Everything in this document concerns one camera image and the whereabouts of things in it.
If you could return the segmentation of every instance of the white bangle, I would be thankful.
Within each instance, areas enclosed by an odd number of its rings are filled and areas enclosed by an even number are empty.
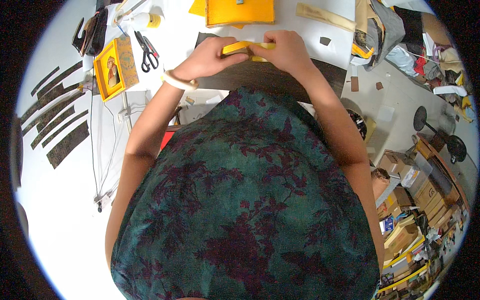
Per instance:
[[[169,85],[176,87],[180,90],[185,91],[194,91],[198,88],[198,81],[195,79],[191,80],[190,82],[186,82],[180,79],[173,77],[170,73],[172,70],[167,70],[163,73],[163,80],[166,81]]]

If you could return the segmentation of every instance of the person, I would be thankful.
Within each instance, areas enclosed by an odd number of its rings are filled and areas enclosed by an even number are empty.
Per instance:
[[[170,75],[186,83],[248,59],[210,37]],[[160,151],[183,90],[163,83],[128,139],[105,251],[128,299],[371,299],[384,247],[355,124],[293,31],[251,51],[307,91],[240,88]]]

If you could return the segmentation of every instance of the woman's right hand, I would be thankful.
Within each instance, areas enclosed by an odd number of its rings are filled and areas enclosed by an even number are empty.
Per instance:
[[[305,43],[295,31],[274,30],[264,34],[264,42],[276,44],[274,49],[265,49],[258,45],[249,48],[256,56],[263,57],[282,71],[290,73],[295,78],[315,68],[308,55]]]

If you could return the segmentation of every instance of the white table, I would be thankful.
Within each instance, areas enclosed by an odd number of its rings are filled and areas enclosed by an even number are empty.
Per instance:
[[[129,0],[124,6],[126,11],[137,1]],[[133,28],[122,22],[122,28],[132,39],[132,50],[137,67],[140,83],[128,91],[149,91],[154,94],[161,86],[160,76],[165,70],[173,69],[184,61],[195,47],[198,33],[213,33],[218,36],[234,36],[237,40],[248,40],[263,42],[263,35],[268,30],[287,29],[298,32],[307,47],[312,58],[321,60],[342,69],[347,69],[350,61],[353,33],[328,25],[322,22],[295,16],[297,0],[278,0],[275,4],[276,24],[275,25],[246,25],[243,29],[232,26],[207,28],[205,18],[188,13],[193,0],[149,0],[142,4],[132,14],[139,12],[151,12],[163,14],[165,21],[157,29],[149,29],[141,33],[146,36],[159,52],[159,67],[144,73],[141,70],[143,52],[140,48]],[[350,20],[355,20],[354,0],[302,0],[301,2],[326,9]],[[109,22],[113,17],[110,13],[116,5],[108,6]],[[107,27],[105,44],[122,33],[118,28]],[[325,36],[331,39],[328,46],[320,44],[320,37]]]

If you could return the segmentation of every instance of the white bottle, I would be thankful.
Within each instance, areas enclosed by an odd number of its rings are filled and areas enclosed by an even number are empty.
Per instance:
[[[130,24],[137,31],[143,31],[148,28],[158,28],[165,18],[161,15],[141,12],[130,18]]]

